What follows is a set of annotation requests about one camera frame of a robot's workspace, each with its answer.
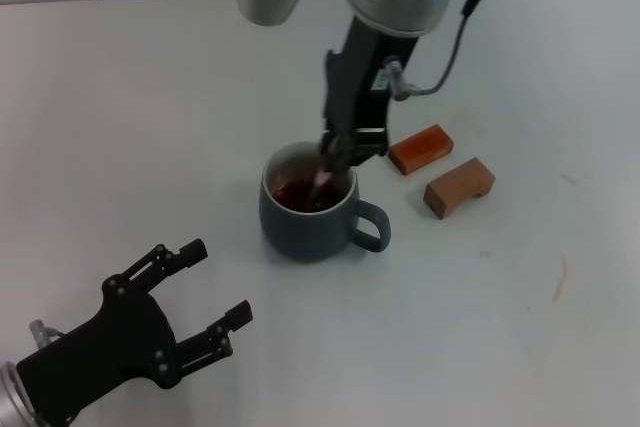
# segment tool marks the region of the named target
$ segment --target mug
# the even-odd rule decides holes
[[[285,256],[300,262],[315,262],[353,243],[371,252],[382,252],[391,240],[389,217],[380,207],[360,200],[358,180],[349,170],[334,183],[344,198],[321,212],[297,212],[278,203],[273,192],[300,179],[313,179],[322,158],[318,145],[300,142],[282,148],[267,162],[260,187],[260,224],[267,240]],[[360,218],[378,229],[379,237],[358,230]]]

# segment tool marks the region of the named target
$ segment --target white table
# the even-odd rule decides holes
[[[410,80],[440,74],[462,1]],[[304,267],[265,245],[258,185],[271,152],[320,134],[344,0],[302,0],[272,29],[235,0],[1,7],[0,357],[35,350],[32,319],[87,320],[156,243],[201,237],[209,259],[154,295],[179,339],[248,299],[233,357],[170,391],[130,382],[77,425],[637,425],[635,5],[485,0],[445,89],[390,111],[392,141],[439,123],[453,153],[410,177],[358,169],[387,251]],[[474,156],[491,194],[437,220],[425,185]]]

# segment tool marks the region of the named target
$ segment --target mug handle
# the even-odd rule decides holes
[[[378,228],[380,238],[352,227],[349,232],[351,242],[370,252],[382,252],[386,249],[391,240],[391,224],[386,212],[376,205],[358,199],[353,215],[373,223]]]

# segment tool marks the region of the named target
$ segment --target dark liquid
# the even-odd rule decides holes
[[[293,180],[272,193],[280,205],[296,212],[322,212],[339,204],[345,192],[331,182],[323,185],[317,192],[313,191],[312,180]]]

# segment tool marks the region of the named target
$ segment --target wooden block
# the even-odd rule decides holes
[[[389,159],[404,175],[415,172],[453,149],[453,140],[436,124],[392,145]]]
[[[424,202],[438,218],[444,219],[465,200],[487,195],[494,180],[491,171],[474,157],[429,182]]]

